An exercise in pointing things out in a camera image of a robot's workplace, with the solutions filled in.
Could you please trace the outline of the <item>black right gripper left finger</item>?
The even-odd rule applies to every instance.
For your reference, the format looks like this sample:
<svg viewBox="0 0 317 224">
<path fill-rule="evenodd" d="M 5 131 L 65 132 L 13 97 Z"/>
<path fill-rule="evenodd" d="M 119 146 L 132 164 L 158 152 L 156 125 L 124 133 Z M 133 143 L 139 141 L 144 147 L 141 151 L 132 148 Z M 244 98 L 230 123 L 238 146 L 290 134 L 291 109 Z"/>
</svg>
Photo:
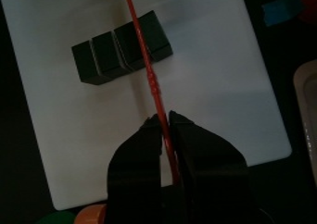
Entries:
<svg viewBox="0 0 317 224">
<path fill-rule="evenodd" d="M 148 118 L 108 163 L 105 224 L 160 224 L 162 132 Z"/>
</svg>

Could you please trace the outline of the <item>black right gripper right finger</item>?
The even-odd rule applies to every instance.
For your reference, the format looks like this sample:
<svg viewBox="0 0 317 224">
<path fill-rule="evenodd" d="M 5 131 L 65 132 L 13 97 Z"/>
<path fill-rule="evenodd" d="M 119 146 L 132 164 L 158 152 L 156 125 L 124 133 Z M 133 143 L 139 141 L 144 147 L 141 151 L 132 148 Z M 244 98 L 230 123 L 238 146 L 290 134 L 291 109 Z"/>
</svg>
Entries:
<svg viewBox="0 0 317 224">
<path fill-rule="evenodd" d="M 242 153 L 176 112 L 168 118 L 190 223 L 273 224 L 251 194 Z"/>
</svg>

